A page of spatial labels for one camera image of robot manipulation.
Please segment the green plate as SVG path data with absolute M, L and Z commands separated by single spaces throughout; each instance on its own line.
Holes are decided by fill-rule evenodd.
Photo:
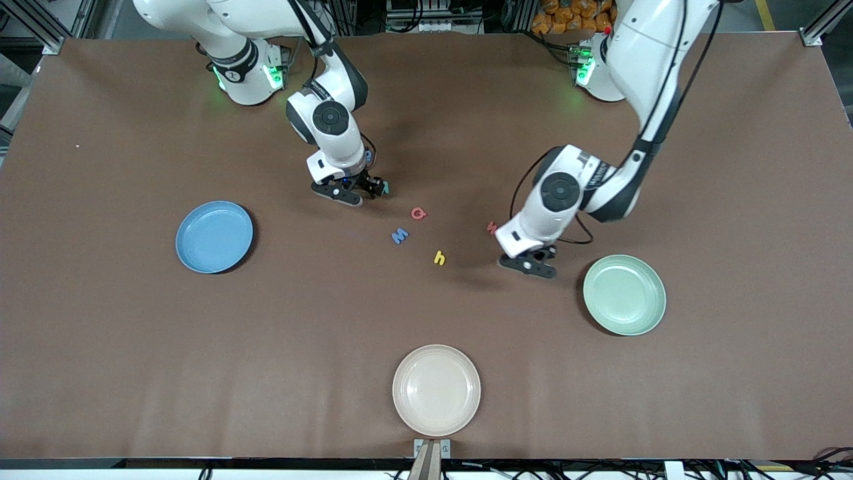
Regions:
M 658 273 L 630 255 L 597 259 L 582 282 L 585 307 L 601 328 L 615 335 L 636 337 L 662 322 L 667 296 Z

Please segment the blue plate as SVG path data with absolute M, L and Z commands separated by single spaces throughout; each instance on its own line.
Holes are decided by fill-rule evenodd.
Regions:
M 254 222 L 244 207 L 231 201 L 210 201 L 183 219 L 175 236 L 175 251 L 190 271 L 217 275 L 243 261 L 254 237 Z

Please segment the cream plate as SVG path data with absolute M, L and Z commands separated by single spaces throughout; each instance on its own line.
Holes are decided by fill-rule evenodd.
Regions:
M 405 425 L 425 437 L 450 437 L 472 422 L 482 396 L 480 376 L 466 353 L 432 344 L 397 365 L 393 404 Z

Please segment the brown table mat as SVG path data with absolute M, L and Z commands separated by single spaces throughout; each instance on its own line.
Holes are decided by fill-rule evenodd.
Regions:
M 391 188 L 356 209 L 311 191 L 286 97 L 238 106 L 191 41 L 43 60 L 0 169 L 0 457 L 408 455 L 393 375 L 428 344 L 481 377 L 460 457 L 853 446 L 853 128 L 819 49 L 717 35 L 634 212 L 585 219 L 594 243 L 562 244 L 546 280 L 501 267 L 488 222 L 555 145 L 622 161 L 630 106 L 593 101 L 526 37 L 339 43 Z M 254 222 L 217 275 L 175 251 L 210 201 Z M 585 307 L 609 255 L 664 283 L 647 334 Z

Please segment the metal equipment rack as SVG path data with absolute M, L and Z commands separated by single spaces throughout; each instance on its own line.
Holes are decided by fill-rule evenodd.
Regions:
M 381 24 L 393 33 L 477 34 L 486 0 L 385 0 Z

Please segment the orange fruit pile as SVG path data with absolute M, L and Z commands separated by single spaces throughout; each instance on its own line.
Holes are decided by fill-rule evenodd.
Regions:
M 530 31 L 536 35 L 578 30 L 610 33 L 618 13 L 615 0 L 538 0 Z

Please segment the aluminium frame post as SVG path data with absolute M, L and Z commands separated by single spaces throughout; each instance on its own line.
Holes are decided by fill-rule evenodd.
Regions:
M 0 49 L 57 55 L 64 40 L 87 37 L 108 0 L 0 0 Z
M 802 45 L 805 47 L 822 46 L 822 38 L 831 33 L 838 22 L 853 8 L 853 0 L 832 0 L 813 21 L 798 30 Z

